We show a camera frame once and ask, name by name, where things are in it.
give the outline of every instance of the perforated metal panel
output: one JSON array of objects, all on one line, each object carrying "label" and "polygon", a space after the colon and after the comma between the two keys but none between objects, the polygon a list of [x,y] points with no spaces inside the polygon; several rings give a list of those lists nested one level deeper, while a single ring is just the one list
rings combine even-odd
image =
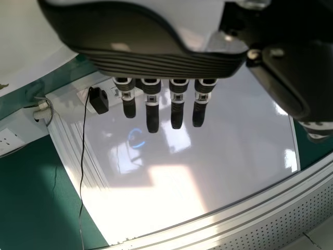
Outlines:
[{"label": "perforated metal panel", "polygon": [[209,250],[279,249],[333,214],[333,180],[260,223],[218,241]]}]

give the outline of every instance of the glossy tabletop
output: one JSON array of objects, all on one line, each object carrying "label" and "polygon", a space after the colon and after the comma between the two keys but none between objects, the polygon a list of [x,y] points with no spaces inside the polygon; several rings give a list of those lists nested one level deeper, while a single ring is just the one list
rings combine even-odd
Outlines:
[{"label": "glossy tabletop", "polygon": [[86,121],[88,150],[108,187],[85,189],[84,199],[99,206],[88,211],[109,243],[232,205],[298,171],[289,117],[246,68],[217,83],[201,128],[191,120],[194,83],[179,130],[163,85],[158,133],[147,131],[142,95],[134,119],[119,104]]}]

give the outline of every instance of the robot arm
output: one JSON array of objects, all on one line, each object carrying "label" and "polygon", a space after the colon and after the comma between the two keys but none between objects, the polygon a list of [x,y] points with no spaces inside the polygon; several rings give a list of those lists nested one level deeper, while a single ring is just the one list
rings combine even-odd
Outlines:
[{"label": "robot arm", "polygon": [[39,0],[60,39],[108,76],[198,79],[198,89],[205,93],[196,88],[200,104],[194,110],[196,127],[203,122],[201,106],[206,108],[213,90],[206,84],[210,81],[203,79],[228,78],[246,60],[260,84],[304,126],[312,141],[333,133],[333,4],[324,0],[227,2],[219,10],[222,20],[209,33],[216,32],[194,46],[174,20],[130,2]]}]

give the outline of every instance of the black cable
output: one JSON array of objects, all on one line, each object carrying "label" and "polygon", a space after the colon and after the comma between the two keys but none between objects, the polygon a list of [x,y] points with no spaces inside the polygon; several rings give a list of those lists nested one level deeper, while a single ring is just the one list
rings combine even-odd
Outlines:
[{"label": "black cable", "polygon": [[322,249],[322,248],[321,248],[317,243],[315,243],[315,242],[314,242],[314,241],[313,241],[313,240],[312,240],[312,239],[311,239],[306,233],[303,232],[303,234],[304,234],[305,237],[307,237],[307,238],[311,241],[312,244],[314,244],[314,245],[315,245],[316,247],[318,247],[319,249]]},{"label": "black cable", "polygon": [[89,100],[89,94],[90,91],[93,88],[90,87],[88,90],[87,94],[87,99],[85,101],[84,105],[84,118],[83,118],[83,132],[82,132],[82,154],[81,154],[81,181],[80,181],[80,199],[81,199],[81,207],[80,207],[80,212],[79,212],[79,227],[80,227],[80,238],[81,238],[81,244],[82,244],[82,250],[84,250],[84,243],[83,243],[83,237],[82,237],[82,226],[81,226],[81,214],[82,214],[82,209],[83,209],[83,200],[82,200],[82,182],[83,182],[83,177],[84,177],[84,172],[83,172],[83,155],[84,155],[84,129],[85,129],[85,117],[87,115],[87,103]]}]

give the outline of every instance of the robotic hand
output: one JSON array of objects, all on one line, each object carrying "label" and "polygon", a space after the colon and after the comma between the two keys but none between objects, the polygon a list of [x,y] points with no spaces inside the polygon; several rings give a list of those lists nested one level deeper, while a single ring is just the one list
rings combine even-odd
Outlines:
[{"label": "robotic hand", "polygon": [[[259,83],[303,125],[310,140],[320,142],[333,134],[333,2],[39,0],[39,4],[60,39],[108,76],[177,79],[170,81],[173,88],[185,85],[181,79],[197,79],[195,127],[203,123],[215,79],[232,76],[246,60]],[[181,92],[173,91],[175,129],[183,114],[183,102],[177,98],[186,89],[187,85]],[[157,129],[156,124],[150,128]]]}]

